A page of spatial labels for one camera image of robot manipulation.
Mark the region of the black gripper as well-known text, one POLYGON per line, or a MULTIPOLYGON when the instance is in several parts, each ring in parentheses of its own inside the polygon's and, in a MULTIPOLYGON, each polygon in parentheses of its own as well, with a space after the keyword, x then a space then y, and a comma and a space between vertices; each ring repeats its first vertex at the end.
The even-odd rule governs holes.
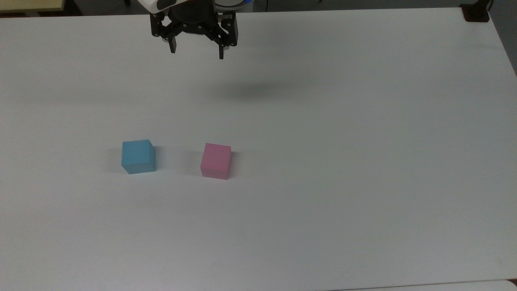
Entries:
POLYGON ((238 27, 235 12, 218 13, 214 0, 164 0, 174 4, 163 13, 150 13, 150 29, 154 37, 167 42, 171 53, 176 52, 176 36, 180 33, 205 35, 218 45, 219 59, 225 51, 238 43, 238 27), (168 17, 170 24, 164 25, 168 17))

